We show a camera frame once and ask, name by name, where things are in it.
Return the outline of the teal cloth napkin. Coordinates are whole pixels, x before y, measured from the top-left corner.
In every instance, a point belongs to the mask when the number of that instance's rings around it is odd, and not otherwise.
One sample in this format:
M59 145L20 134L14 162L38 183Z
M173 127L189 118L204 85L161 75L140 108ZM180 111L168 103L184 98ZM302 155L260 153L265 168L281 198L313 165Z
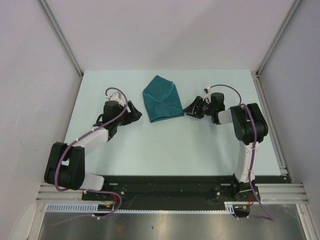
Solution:
M142 96L151 123L185 115L176 85L159 75L145 87Z

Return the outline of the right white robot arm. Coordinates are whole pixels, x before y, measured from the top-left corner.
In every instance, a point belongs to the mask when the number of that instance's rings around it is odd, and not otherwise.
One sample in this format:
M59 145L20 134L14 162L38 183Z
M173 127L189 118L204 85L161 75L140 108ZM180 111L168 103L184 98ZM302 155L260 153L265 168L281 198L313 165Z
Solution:
M215 125L232 124L236 139L239 141L238 163L234 177L238 182L230 188L231 196L242 201L249 194L245 184L255 180L255 159L261 142L268 134L268 125L257 103L239 104L226 109L223 93L208 93L197 96L183 112L197 119L211 117Z

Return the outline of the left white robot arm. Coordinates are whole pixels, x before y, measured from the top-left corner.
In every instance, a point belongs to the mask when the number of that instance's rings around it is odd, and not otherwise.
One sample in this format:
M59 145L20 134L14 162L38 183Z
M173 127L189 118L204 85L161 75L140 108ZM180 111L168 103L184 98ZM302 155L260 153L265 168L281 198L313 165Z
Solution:
M104 184L103 176L86 171L86 156L110 141L117 133L118 127L134 123L141 116L142 113L131 101L127 105L116 100L106 101L103 113L98 116L89 134L75 139L73 144L56 142L52 145L44 181L59 189L93 190L98 199L107 199L111 188Z

